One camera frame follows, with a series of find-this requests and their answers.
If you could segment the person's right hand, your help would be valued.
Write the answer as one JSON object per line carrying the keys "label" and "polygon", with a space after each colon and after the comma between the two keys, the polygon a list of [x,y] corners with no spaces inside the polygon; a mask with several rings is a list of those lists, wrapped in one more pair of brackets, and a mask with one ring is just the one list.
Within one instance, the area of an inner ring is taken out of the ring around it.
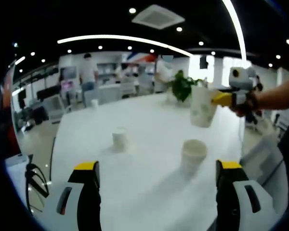
{"label": "person's right hand", "polygon": [[230,107],[230,110],[238,117],[244,117],[257,109],[258,102],[256,94],[251,91],[245,94],[245,98],[242,103],[235,103]]}

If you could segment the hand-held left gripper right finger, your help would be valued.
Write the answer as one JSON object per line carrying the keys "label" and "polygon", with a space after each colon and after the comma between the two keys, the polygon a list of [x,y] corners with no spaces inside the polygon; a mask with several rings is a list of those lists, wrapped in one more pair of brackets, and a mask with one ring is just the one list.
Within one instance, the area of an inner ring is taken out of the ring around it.
{"label": "hand-held left gripper right finger", "polygon": [[238,162],[216,161],[217,231],[268,231],[278,220],[269,193]]}

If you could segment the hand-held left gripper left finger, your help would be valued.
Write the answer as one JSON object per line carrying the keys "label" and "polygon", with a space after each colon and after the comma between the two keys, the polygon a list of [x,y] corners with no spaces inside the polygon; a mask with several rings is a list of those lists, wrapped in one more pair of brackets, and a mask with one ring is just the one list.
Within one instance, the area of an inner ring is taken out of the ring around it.
{"label": "hand-held left gripper left finger", "polygon": [[100,231],[100,204],[99,162],[81,163],[54,186],[39,223],[46,231]]}

